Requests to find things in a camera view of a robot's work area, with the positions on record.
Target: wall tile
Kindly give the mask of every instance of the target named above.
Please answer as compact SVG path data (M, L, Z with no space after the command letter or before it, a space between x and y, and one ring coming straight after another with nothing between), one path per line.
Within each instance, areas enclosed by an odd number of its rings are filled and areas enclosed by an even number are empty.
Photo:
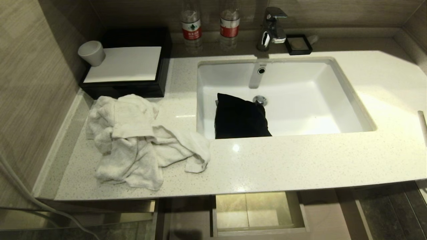
M288 18L285 27L398 26L423 0L270 0Z
M180 32L180 1L91 0L107 28L168 26ZM199 0L202 29L219 28L218 1ZM288 15L285 27L397 26L401 27L423 0L240 0L241 29L261 25L265 8L277 6Z
M403 29L400 29L393 38L427 75L427 52L421 45Z
M168 26L180 32L179 0L91 0L106 28ZM241 29L260 25L268 0L245 0L241 8ZM219 30L218 1L200 0L202 29Z
M102 25L86 0L3 0L0 32L0 151L31 189L85 71L77 49ZM3 173L0 191L0 207L31 206Z
M427 1L424 1L414 15L405 23L404 29L427 52Z

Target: black tissue box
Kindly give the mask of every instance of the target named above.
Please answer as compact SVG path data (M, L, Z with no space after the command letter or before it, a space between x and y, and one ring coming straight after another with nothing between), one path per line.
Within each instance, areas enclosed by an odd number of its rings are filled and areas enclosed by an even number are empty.
M104 62L99 67L89 69L79 83L89 96L94 99L100 96L119 98L128 94L164 97L172 49L172 40L166 27L109 30L102 37L101 43L106 53ZM147 51L152 53L153 49L154 55L147 54ZM130 64L121 66L123 58ZM150 66L154 63L155 66L156 62L155 72L154 68L144 69L144 63ZM132 71L143 77L135 77Z

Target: faucet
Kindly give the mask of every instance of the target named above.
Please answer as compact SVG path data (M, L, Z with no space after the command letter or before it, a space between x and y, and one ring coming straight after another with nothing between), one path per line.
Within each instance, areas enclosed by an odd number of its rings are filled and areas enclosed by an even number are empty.
M257 49L260 51L267 51L270 47L270 42L272 43L284 43L286 40L286 34L283 29L279 26L277 21L278 18L287 18L285 12L283 12L278 7L268 7L266 8L264 19L263 19L263 28L261 32L260 39L257 43Z

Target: soap dish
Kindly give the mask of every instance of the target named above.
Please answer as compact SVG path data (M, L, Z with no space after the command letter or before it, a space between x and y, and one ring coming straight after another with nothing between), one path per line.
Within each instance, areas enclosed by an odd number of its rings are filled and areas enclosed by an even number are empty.
M289 55L309 55L313 51L304 34L288 35L285 46L288 49Z

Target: white towel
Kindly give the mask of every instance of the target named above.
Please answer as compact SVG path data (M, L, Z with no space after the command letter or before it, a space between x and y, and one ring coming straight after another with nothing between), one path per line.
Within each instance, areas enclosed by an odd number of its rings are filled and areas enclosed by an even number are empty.
M86 134L102 153L98 179L158 190L163 167L187 159L186 172L206 169L209 141L197 132L157 124L157 114L156 104L133 94L97 100L89 112Z

